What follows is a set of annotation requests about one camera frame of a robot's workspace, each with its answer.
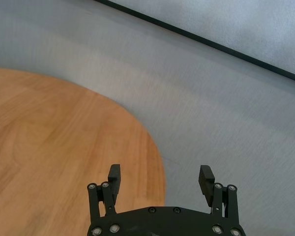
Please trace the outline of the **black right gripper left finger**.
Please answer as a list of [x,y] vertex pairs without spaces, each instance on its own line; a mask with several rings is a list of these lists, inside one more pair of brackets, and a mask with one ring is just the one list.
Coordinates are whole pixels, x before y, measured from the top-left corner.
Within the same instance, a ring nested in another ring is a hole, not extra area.
[[110,167],[107,181],[100,185],[90,183],[87,186],[91,223],[95,223],[96,220],[100,218],[100,202],[104,205],[105,216],[116,214],[115,204],[119,193],[120,183],[120,164],[113,164]]

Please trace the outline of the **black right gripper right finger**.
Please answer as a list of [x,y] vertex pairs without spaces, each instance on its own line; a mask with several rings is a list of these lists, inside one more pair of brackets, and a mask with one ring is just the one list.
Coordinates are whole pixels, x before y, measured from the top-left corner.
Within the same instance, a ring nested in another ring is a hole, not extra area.
[[205,196],[211,215],[238,222],[237,187],[223,186],[215,182],[214,174],[208,165],[201,165],[198,179],[202,194]]

